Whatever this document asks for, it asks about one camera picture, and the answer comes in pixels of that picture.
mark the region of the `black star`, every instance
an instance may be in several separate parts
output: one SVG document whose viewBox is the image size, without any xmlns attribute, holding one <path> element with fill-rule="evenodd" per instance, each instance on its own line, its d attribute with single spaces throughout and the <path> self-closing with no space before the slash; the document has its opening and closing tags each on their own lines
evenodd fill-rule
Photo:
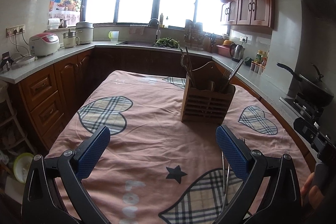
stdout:
<svg viewBox="0 0 336 224">
<path fill-rule="evenodd" d="M 166 179 L 174 179 L 176 180 L 179 184 L 181 184 L 181 178 L 187 173 L 181 171 L 180 165 L 177 165 L 175 168 L 169 168 L 166 167 L 169 174 L 167 175 Z"/>
</svg>

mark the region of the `countertop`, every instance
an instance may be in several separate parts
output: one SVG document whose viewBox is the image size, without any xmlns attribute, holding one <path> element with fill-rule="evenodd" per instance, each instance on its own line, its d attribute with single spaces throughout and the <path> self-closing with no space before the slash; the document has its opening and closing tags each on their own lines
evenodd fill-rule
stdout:
<svg viewBox="0 0 336 224">
<path fill-rule="evenodd" d="M 31 64 L 25 65 L 21 68 L 11 69 L 10 71 L 4 71 L 0 73 L 0 80 L 8 83 L 16 84 L 24 78 L 30 76 L 31 74 L 49 66 L 53 63 L 61 61 L 65 58 L 78 54 L 80 52 L 89 50 L 94 47 L 103 48 L 130 48 L 130 49 L 142 49 L 151 51 L 163 51 L 163 52 L 180 52 L 177 49 L 166 49 L 159 47 L 146 47 L 146 46 L 132 46 L 132 45 L 118 45 L 122 41 L 116 43 L 111 43 L 110 41 L 94 41 L 91 44 L 76 45 L 73 48 L 61 48 L 57 52 L 46 56 L 39 57 L 38 60 L 32 62 Z M 230 58 L 221 56 L 215 53 L 209 53 L 207 51 L 196 51 L 189 50 L 190 55 L 202 56 L 212 59 L 214 62 L 218 63 L 226 69 L 233 70 L 237 66 L 237 62 L 232 61 Z M 257 73 L 250 70 L 249 67 L 242 65 L 238 70 L 236 76 L 257 92 L 266 102 L 268 102 L 289 124 L 293 127 L 294 120 L 298 117 L 289 107 L 287 107 L 283 102 L 280 101 L 280 97 L 287 97 L 287 95 L 282 92 L 279 88 L 273 85 L 271 82 L 261 77 Z M 304 140 L 301 136 L 300 138 L 307 145 L 310 152 L 317 160 L 316 152 L 313 150 L 308 142 Z"/>
</svg>

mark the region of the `screw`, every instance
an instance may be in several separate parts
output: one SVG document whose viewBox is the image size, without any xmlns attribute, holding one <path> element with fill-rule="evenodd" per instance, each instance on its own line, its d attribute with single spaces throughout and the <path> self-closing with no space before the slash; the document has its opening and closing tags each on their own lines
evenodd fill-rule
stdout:
<svg viewBox="0 0 336 224">
<path fill-rule="evenodd" d="M 71 150 L 66 150 L 63 155 L 65 155 L 65 157 L 69 157 L 72 155 L 72 151 Z"/>
<path fill-rule="evenodd" d="M 34 157 L 34 160 L 39 160 L 41 158 L 41 155 L 36 155 L 35 157 Z"/>
<path fill-rule="evenodd" d="M 261 156 L 261 152 L 259 150 L 253 150 L 252 151 L 252 155 L 255 157 L 260 157 Z"/>
<path fill-rule="evenodd" d="M 284 154 L 283 157 L 286 159 L 286 160 L 291 160 L 292 157 L 288 154 Z"/>
</svg>

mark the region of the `blue gripper pad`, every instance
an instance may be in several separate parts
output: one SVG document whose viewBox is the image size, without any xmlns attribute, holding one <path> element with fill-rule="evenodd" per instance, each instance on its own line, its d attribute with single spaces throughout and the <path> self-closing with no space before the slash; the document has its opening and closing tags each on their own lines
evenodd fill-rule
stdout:
<svg viewBox="0 0 336 224">
<path fill-rule="evenodd" d="M 228 134 L 229 129 L 225 126 L 219 126 L 216 130 L 216 141 L 219 147 L 221 148 L 223 155 L 227 159 L 235 173 L 236 177 L 246 181 L 249 175 L 249 162 L 243 153 L 240 151 L 238 146 L 232 140 L 232 138 L 236 138 L 233 133 L 232 137 Z"/>
<path fill-rule="evenodd" d="M 77 160 L 77 172 L 75 174 L 79 180 L 89 177 L 110 142 L 110 130 L 107 127 L 98 128 L 97 131 L 98 130 L 100 130 L 100 132 L 98 132 L 96 136 L 95 132 L 91 137 L 93 140 L 89 138 L 88 140 L 82 142 L 84 146 L 86 144 L 84 142 L 88 141 L 90 143 L 84 151 L 81 151 L 82 155 Z"/>
</svg>

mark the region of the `kitchen sink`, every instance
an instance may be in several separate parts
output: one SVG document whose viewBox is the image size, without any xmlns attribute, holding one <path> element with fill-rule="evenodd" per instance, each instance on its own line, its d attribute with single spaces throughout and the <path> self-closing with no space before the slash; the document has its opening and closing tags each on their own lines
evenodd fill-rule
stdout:
<svg viewBox="0 0 336 224">
<path fill-rule="evenodd" d="M 154 43 L 153 42 L 125 41 L 125 42 L 118 43 L 118 45 L 132 45 L 132 46 L 152 47 L 152 46 L 154 46 Z"/>
</svg>

